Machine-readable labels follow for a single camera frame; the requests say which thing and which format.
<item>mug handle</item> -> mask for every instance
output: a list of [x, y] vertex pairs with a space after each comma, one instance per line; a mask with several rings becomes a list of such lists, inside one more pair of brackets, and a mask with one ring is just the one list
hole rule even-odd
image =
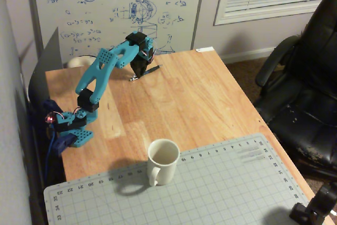
[[155, 185], [158, 184], [158, 181], [156, 181], [156, 178], [158, 176], [158, 173], [160, 171], [160, 168], [158, 167], [153, 167], [150, 175], [150, 186], [154, 187]]

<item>cutting mat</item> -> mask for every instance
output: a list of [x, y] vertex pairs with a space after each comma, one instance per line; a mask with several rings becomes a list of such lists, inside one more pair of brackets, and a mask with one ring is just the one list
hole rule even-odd
[[297, 224], [308, 200], [262, 134], [181, 153], [173, 182], [150, 187], [146, 162], [48, 187], [49, 224]]

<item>window frame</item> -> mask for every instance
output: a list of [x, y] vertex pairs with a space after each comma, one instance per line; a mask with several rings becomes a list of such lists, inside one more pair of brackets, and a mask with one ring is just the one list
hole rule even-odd
[[219, 0], [214, 25], [217, 26], [244, 21], [254, 21], [264, 18], [312, 13], [316, 10], [320, 2], [321, 0], [313, 0], [308, 2], [289, 3], [226, 13], [225, 7], [227, 5], [227, 0]]

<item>chair armrest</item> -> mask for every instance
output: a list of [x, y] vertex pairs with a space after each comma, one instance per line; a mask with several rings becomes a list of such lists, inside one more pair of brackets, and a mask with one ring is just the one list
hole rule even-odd
[[259, 73], [256, 75], [255, 82], [258, 86], [263, 87], [268, 81], [270, 75], [275, 70], [276, 66], [286, 55], [286, 53], [295, 46], [300, 40], [300, 37], [293, 35], [283, 40], [270, 54], [268, 59], [261, 67]]

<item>black pen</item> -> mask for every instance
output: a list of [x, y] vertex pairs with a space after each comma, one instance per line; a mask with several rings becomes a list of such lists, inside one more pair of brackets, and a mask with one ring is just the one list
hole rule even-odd
[[151, 69], [145, 71], [145, 72], [144, 72], [144, 75], [149, 74], [149, 73], [151, 73], [151, 72], [154, 72], [154, 71], [158, 70], [158, 69], [160, 68], [160, 66], [162, 66], [162, 64], [161, 64], [161, 65], [157, 65], [156, 67], [153, 67], [153, 68], [151, 68]]
[[[162, 64], [161, 64], [161, 65], [157, 65], [156, 67], [152, 67], [151, 69], [145, 71], [144, 74], [143, 74], [143, 76], [146, 75], [146, 74], [149, 74], [149, 73], [151, 73], [151, 72], [154, 72], [154, 71], [158, 70], [158, 69], [160, 68], [160, 66], [163, 66], [163, 65], [162, 65]], [[130, 79], [130, 81], [134, 81], [134, 80], [137, 80], [137, 79], [138, 79], [138, 77], [137, 77], [136, 75], [134, 75], [134, 76]]]

